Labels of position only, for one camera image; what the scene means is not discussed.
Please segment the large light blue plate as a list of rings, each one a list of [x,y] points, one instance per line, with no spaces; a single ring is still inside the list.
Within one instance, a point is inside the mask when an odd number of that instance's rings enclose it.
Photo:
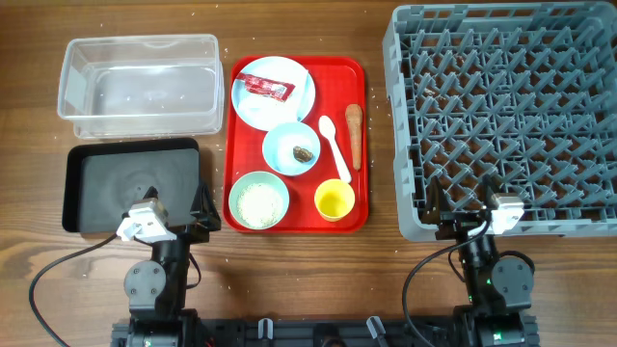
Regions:
[[[270,131],[281,123],[303,121],[315,103],[316,87],[309,71],[297,61],[269,56],[235,74],[230,96],[243,122]]]

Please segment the red strawberry snack wrapper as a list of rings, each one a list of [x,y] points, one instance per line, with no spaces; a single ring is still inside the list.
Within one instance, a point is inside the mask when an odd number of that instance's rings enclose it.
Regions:
[[[236,76],[236,79],[244,83],[247,92],[273,98],[279,102],[285,102],[295,89],[295,86],[291,83],[271,80],[242,72]]]

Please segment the small light blue bowl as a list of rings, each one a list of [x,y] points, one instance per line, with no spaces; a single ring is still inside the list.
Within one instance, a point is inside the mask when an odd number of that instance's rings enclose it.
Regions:
[[[298,162],[293,156],[295,146],[313,153],[307,163]],[[267,166],[278,174],[298,176],[307,173],[319,159],[320,140],[315,131],[302,122],[283,123],[270,130],[262,143],[262,155]]]

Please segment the white tissue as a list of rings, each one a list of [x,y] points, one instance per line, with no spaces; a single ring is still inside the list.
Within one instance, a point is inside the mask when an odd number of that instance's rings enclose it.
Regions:
[[[246,123],[250,123],[254,127],[271,128],[277,123],[298,119],[300,106],[307,91],[309,74],[305,69],[300,68],[298,71],[291,71],[289,75],[283,77],[272,74],[268,70],[261,73],[242,73],[291,83],[295,86],[291,96],[285,102],[279,102],[273,98],[247,92],[244,83],[235,77],[232,87],[232,102],[236,113]]]

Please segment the mint green bowl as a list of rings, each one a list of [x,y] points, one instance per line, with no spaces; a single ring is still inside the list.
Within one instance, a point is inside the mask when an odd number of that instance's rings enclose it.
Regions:
[[[287,209],[289,207],[290,196],[286,185],[283,181],[278,178],[273,173],[268,173],[264,171],[256,171],[251,173],[246,173],[242,177],[240,177],[231,187],[231,190],[228,195],[228,208],[231,213],[233,219],[242,227],[248,228],[250,230],[264,230],[263,229],[253,229],[248,227],[239,217],[237,211],[237,200],[240,194],[240,191],[246,186],[253,183],[266,183],[274,187],[274,189],[282,196],[283,199],[283,209],[281,218],[274,224],[278,224],[282,218],[285,216]]]

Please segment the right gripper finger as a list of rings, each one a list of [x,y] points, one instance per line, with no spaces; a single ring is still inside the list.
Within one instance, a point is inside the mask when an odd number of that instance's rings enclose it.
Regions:
[[[426,204],[424,213],[432,214],[441,212],[451,212],[449,202],[445,196],[444,189],[436,176],[433,176],[428,185]]]
[[[498,208],[501,191],[497,186],[497,181],[492,176],[486,174],[482,177],[481,193],[483,204],[487,208]]]

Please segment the white rice pile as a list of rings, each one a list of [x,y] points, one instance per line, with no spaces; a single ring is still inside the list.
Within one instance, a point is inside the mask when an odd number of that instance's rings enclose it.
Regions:
[[[253,183],[240,191],[237,211],[240,219],[250,228],[273,226],[282,215],[283,199],[273,186]]]

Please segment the white plastic spoon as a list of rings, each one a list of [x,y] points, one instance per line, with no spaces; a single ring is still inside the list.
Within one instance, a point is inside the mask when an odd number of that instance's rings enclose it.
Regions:
[[[320,134],[329,142],[339,179],[346,183],[350,183],[352,177],[336,142],[335,125],[333,121],[328,116],[321,116],[318,121],[318,128]]]

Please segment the brown food scrap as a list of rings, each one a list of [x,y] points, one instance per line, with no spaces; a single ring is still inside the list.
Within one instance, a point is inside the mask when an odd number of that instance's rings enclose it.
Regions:
[[[300,163],[307,163],[313,159],[313,153],[306,148],[295,146],[293,156]]]

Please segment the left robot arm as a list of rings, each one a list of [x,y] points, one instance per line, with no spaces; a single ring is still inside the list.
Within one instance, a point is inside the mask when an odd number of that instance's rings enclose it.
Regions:
[[[123,288],[129,300],[127,324],[112,328],[115,347],[196,347],[213,346],[214,334],[194,309],[185,306],[190,266],[197,262],[190,253],[193,244],[206,243],[209,234],[221,229],[221,218],[207,185],[200,182],[188,212],[189,221],[171,227],[168,211],[149,187],[122,215],[116,234],[123,241],[136,241],[151,247],[149,260],[133,265]]]

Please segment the orange carrot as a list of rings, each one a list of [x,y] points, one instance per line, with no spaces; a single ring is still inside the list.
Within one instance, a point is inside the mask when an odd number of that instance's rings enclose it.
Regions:
[[[362,166],[362,107],[359,104],[348,105],[345,117],[350,137],[352,165],[359,171]]]

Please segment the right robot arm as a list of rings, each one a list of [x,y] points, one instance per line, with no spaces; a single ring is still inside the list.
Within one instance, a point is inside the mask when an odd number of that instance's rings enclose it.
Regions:
[[[437,178],[432,178],[421,221],[438,227],[438,240],[453,240],[463,269],[469,304],[453,310],[454,346],[537,346],[536,318],[531,308],[535,265],[517,251],[500,252],[495,237],[513,228],[523,216],[523,201],[500,191],[484,177],[482,208],[476,213],[454,211]]]

